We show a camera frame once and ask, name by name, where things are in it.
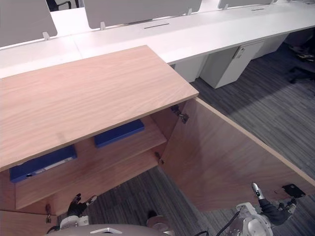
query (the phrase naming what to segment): blue binder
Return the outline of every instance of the blue binder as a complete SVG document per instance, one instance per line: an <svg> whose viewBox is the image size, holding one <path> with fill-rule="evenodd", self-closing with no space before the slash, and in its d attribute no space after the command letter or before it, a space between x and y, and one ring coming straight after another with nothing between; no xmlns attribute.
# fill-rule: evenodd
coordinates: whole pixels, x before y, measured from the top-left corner
<svg viewBox="0 0 315 236"><path fill-rule="evenodd" d="M122 126L94 136L94 143L97 148L100 148L135 133L138 133L142 130L144 130L144 124L141 122L141 120L137 119L130 123L124 124Z"/></svg>
<svg viewBox="0 0 315 236"><path fill-rule="evenodd" d="M29 160L10 169L10 180L13 183L38 175L50 168L77 158L74 146L67 146L44 156Z"/></svg>

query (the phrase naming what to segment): white desk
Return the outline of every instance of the white desk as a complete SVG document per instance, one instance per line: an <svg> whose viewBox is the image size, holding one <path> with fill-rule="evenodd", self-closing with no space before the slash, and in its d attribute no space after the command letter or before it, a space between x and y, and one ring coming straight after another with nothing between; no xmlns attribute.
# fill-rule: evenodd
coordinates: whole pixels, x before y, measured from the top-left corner
<svg viewBox="0 0 315 236"><path fill-rule="evenodd" d="M83 8L53 12L57 38L0 50L0 78L145 44L174 64L315 26L315 5L301 2L279 2L260 11L252 11L257 6L225 11L212 6L161 20L166 26L144 29L153 24L147 22L103 31L88 28Z"/></svg>

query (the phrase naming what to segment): desk divider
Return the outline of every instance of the desk divider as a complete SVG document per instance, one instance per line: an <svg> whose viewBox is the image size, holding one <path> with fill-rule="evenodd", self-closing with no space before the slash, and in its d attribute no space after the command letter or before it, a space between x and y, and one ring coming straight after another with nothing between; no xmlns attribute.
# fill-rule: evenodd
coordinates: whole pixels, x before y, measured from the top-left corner
<svg viewBox="0 0 315 236"><path fill-rule="evenodd" d="M226 9L228 7L247 6L257 4L271 4L277 0L220 0L218 8Z"/></svg>
<svg viewBox="0 0 315 236"><path fill-rule="evenodd" d="M100 28L166 16L190 14L200 9L202 0L84 0L89 26Z"/></svg>
<svg viewBox="0 0 315 236"><path fill-rule="evenodd" d="M0 0L0 47L56 36L46 0Z"/></svg>

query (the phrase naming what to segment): open cabinet door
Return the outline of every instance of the open cabinet door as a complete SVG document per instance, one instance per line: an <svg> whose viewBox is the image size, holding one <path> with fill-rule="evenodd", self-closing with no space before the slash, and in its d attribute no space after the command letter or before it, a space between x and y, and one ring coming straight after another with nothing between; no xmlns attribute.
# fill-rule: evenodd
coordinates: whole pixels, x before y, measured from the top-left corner
<svg viewBox="0 0 315 236"><path fill-rule="evenodd" d="M51 216L46 224L46 215L29 214L0 210L1 236L43 236L57 223L57 217Z"/></svg>
<svg viewBox="0 0 315 236"><path fill-rule="evenodd" d="M294 183L306 194L315 181L283 156L202 100L186 102L163 154L165 172L201 211L232 208L257 199L258 183L269 200L288 198Z"/></svg>

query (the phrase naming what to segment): cable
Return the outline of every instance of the cable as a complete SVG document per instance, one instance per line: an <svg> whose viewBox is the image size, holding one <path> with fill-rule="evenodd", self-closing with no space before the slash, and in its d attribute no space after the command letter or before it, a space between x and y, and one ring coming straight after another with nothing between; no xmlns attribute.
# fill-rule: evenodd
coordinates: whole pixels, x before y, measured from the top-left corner
<svg viewBox="0 0 315 236"><path fill-rule="evenodd" d="M47 231L47 233L46 234L49 234L52 230L53 231L58 231L60 229L60 227L59 226L53 226L53 227L51 227L48 231Z"/></svg>
<svg viewBox="0 0 315 236"><path fill-rule="evenodd" d="M206 234L206 236L209 236L209 232L208 231L201 231L200 233L197 233L195 236L200 236Z"/></svg>
<svg viewBox="0 0 315 236"><path fill-rule="evenodd" d="M235 215L232 217L232 219L216 234L216 236L219 236L220 234L222 234L222 232L224 230L226 230L227 227L230 226L230 224L232 224L233 220L235 220L235 218L240 214L240 210L238 212L235 213Z"/></svg>

